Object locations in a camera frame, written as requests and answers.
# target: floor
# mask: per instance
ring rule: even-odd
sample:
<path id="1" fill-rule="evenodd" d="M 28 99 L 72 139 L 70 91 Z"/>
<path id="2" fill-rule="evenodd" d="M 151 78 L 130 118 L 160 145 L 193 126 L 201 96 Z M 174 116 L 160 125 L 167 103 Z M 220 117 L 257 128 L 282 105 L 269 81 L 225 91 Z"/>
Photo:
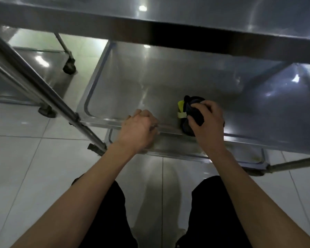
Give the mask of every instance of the floor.
<path id="1" fill-rule="evenodd" d="M 78 69 L 64 97 L 75 109 L 106 40 L 62 37 Z M 19 30 L 10 43 L 61 49 L 53 34 L 29 30 Z M 106 129 L 93 130 L 104 139 Z M 99 159 L 87 150 L 88 144 L 60 116 L 48 119 L 36 107 L 0 104 L 0 248 L 11 246 Z M 273 150 L 267 156 L 272 165 L 309 157 Z M 117 182 L 125 194 L 128 222 L 139 246 L 174 247 L 188 228 L 192 190 L 213 175 L 217 171 L 211 164 L 136 155 Z M 310 168 L 253 179 L 310 235 Z"/>

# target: caster wheel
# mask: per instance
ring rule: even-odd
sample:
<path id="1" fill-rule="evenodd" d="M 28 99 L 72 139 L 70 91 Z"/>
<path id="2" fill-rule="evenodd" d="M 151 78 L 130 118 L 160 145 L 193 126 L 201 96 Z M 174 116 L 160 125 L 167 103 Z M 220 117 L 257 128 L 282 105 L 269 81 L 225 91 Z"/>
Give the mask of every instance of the caster wheel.
<path id="1" fill-rule="evenodd" d="M 48 106 L 47 108 L 42 108 L 40 107 L 38 112 L 40 114 L 42 114 L 43 116 L 45 117 L 48 117 L 48 118 L 55 118 L 57 116 L 57 112 L 55 110 L 52 109 L 52 107 Z"/>
<path id="2" fill-rule="evenodd" d="M 69 58 L 65 66 L 63 67 L 63 71 L 69 75 L 75 74 L 77 71 L 75 66 L 75 59 Z"/>

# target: person's right arm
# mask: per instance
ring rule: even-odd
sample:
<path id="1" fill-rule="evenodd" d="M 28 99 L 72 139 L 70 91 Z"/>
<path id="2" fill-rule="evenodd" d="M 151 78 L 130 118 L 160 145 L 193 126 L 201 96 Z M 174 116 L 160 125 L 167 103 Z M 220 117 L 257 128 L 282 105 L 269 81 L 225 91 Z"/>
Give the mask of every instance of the person's right arm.
<path id="1" fill-rule="evenodd" d="M 192 106 L 200 110 L 204 123 L 198 126 L 188 116 L 189 124 L 223 180 L 252 247 L 310 248 L 310 237 L 250 178 L 225 148 L 220 107 L 212 101 Z"/>

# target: forearm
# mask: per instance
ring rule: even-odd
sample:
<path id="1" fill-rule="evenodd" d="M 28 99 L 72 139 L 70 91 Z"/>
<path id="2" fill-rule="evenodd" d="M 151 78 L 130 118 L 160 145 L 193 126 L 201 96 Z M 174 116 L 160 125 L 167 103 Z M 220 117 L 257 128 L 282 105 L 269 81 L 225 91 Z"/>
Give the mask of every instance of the forearm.
<path id="1" fill-rule="evenodd" d="M 254 248 L 310 247 L 310 237 L 249 177 L 229 151 L 212 154 L 211 160 Z"/>
<path id="2" fill-rule="evenodd" d="M 108 189 L 133 155 L 112 144 L 12 247 L 78 247 Z"/>

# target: hand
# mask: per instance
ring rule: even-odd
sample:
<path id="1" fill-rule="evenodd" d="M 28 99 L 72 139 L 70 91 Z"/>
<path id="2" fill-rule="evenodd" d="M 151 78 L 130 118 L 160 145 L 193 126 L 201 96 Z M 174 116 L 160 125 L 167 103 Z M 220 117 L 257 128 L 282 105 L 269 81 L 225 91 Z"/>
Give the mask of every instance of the hand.
<path id="1" fill-rule="evenodd" d="M 193 117 L 187 116 L 189 125 L 201 148 L 210 159 L 211 156 L 226 151 L 224 145 L 223 112 L 219 105 L 213 101 L 202 101 L 200 104 L 192 104 L 191 106 L 197 108 L 204 117 L 204 123 L 198 126 Z"/>
<path id="2" fill-rule="evenodd" d="M 158 120 L 148 110 L 137 109 L 122 123 L 117 143 L 136 154 L 153 142 Z"/>

